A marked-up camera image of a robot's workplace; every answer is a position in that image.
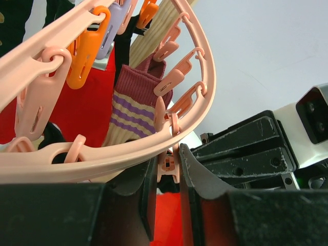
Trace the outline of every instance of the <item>red cloth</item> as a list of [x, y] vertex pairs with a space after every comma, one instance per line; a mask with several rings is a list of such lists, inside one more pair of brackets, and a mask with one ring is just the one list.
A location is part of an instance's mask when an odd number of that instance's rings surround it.
[[156, 196], [155, 234], [150, 246], [183, 246], [180, 193]]
[[[78, 134], [87, 138], [85, 145], [101, 147], [112, 114], [115, 78], [115, 52], [105, 71], [92, 68], [85, 85], [72, 90], [64, 84], [49, 121], [59, 126], [64, 138], [72, 142]], [[15, 137], [16, 99], [0, 113], [0, 144]]]

